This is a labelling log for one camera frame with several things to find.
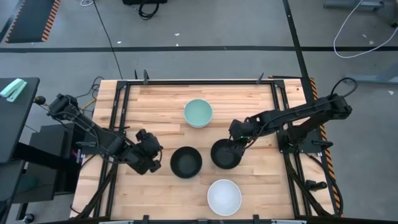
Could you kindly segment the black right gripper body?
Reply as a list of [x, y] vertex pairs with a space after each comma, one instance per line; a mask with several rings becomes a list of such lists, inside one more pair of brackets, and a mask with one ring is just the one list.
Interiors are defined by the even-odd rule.
[[238, 141], [242, 138], [252, 140], [254, 124], [250, 119], [244, 122], [234, 119], [229, 126], [229, 134], [233, 141]]

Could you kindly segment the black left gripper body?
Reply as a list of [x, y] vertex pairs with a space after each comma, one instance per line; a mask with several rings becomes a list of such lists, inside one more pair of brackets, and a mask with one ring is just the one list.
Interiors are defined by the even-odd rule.
[[158, 139], [152, 133], [148, 133], [145, 129], [140, 129], [137, 132], [136, 139], [139, 141], [137, 146], [152, 159], [157, 157], [158, 153], [162, 150], [162, 146], [158, 142]]

